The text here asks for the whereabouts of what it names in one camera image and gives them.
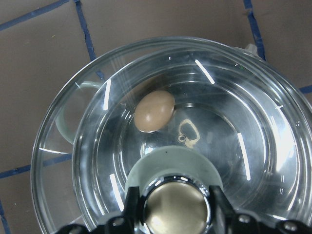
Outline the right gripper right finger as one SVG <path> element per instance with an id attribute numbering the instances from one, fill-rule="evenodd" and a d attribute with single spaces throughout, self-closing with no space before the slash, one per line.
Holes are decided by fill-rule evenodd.
<path id="1" fill-rule="evenodd" d="M 209 186 L 211 226 L 216 234 L 310 234 L 312 228 L 297 220 L 282 220 L 270 227 L 255 216 L 235 211 L 219 186 Z"/>

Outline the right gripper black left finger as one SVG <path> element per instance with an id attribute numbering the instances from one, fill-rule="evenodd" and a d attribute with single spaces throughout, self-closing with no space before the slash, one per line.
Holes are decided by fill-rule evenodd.
<path id="1" fill-rule="evenodd" d="M 124 210 L 120 215 L 109 218 L 89 231 L 85 226 L 70 224 L 62 227 L 58 234 L 134 234 L 139 220 L 139 187 L 130 187 L 126 196 Z"/>

